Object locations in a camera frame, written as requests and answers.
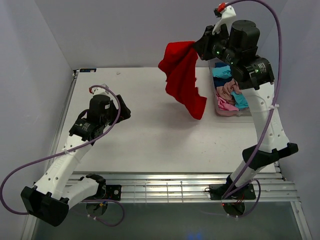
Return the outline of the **red t shirt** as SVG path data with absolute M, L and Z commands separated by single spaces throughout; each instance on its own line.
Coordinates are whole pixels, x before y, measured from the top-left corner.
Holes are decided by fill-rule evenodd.
M 201 120 L 207 98 L 199 95 L 196 87 L 198 54 L 193 47 L 194 43 L 194 41 L 168 43 L 158 68 L 166 75 L 166 93 L 184 105 L 194 119 Z

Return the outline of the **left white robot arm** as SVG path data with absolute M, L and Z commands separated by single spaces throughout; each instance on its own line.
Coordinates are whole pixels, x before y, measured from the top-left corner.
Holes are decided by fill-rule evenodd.
M 69 130 L 62 155 L 55 158 L 45 174 L 33 185 L 25 187 L 21 198 L 27 212 L 38 219 L 59 226 L 69 210 L 83 200 L 100 200 L 106 196 L 106 180 L 98 174 L 87 174 L 79 182 L 66 184 L 82 158 L 102 136 L 104 129 L 131 116 L 121 95 L 116 96 L 120 108 L 106 94 L 94 94 L 89 108 L 82 111 Z

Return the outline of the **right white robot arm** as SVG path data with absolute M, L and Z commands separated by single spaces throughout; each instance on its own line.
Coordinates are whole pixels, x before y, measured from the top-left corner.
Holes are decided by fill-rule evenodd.
M 230 67 L 253 119 L 257 144 L 242 151 L 242 162 L 225 184 L 211 190 L 221 199 L 237 199 L 266 166 L 298 152 L 283 129 L 276 103 L 274 74 L 270 62 L 257 55 L 260 31 L 249 20 L 237 20 L 218 33 L 208 25 L 193 45 L 201 60 L 219 59 Z

